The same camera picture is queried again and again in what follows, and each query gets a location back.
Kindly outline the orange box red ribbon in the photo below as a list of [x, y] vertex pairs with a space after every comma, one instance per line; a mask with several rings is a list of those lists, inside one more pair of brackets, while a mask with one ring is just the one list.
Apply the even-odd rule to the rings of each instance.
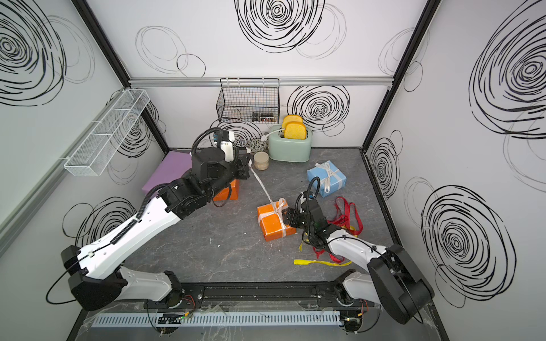
[[215, 202], [221, 202], [224, 200], [238, 200], [239, 192], [240, 192], [240, 181], [234, 180], [230, 183], [229, 188], [225, 188], [221, 190], [220, 193], [217, 194], [213, 200]]

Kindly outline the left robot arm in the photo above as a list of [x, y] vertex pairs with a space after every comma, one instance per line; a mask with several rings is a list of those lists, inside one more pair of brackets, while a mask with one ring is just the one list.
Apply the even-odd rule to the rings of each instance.
[[226, 161], [225, 152], [213, 147], [192, 151], [192, 167], [182, 177], [154, 186], [129, 220], [91, 244], [64, 249], [61, 259], [73, 301], [85, 311], [115, 301], [179, 305], [183, 287], [172, 271], [135, 271], [123, 262], [156, 235], [211, 203], [234, 180], [249, 179], [251, 159], [244, 153]]

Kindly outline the purple gift box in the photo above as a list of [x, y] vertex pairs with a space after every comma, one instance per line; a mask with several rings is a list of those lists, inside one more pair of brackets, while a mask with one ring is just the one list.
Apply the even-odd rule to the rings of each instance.
[[191, 166], [190, 153], [170, 151], [152, 173], [152, 176], [142, 187], [142, 190], [148, 193], [154, 186], [161, 183], [170, 183], [182, 177], [187, 170], [191, 169]]

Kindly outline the yellow ribbon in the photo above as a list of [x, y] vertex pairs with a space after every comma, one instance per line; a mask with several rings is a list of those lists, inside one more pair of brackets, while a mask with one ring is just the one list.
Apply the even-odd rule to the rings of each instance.
[[309, 266], [312, 264], [321, 264], [327, 267], [348, 267], [352, 264], [352, 261], [348, 261], [346, 258], [341, 257], [338, 258], [332, 254], [329, 255], [330, 261], [322, 261], [320, 260], [320, 257], [322, 254], [325, 254], [326, 251], [323, 249], [317, 249], [316, 247], [312, 247], [313, 252], [316, 256], [315, 259], [295, 259], [293, 261], [293, 264], [296, 266]]

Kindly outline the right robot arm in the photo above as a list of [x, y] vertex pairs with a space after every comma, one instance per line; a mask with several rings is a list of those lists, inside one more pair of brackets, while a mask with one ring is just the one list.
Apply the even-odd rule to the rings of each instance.
[[364, 300], [380, 304], [400, 324], [420, 317], [420, 311], [435, 292], [408, 252], [399, 244], [390, 247], [373, 244], [328, 223], [316, 200], [304, 200], [297, 207], [283, 205], [283, 224], [303, 230], [303, 243], [317, 252], [345, 259], [365, 269], [338, 278], [340, 301]]

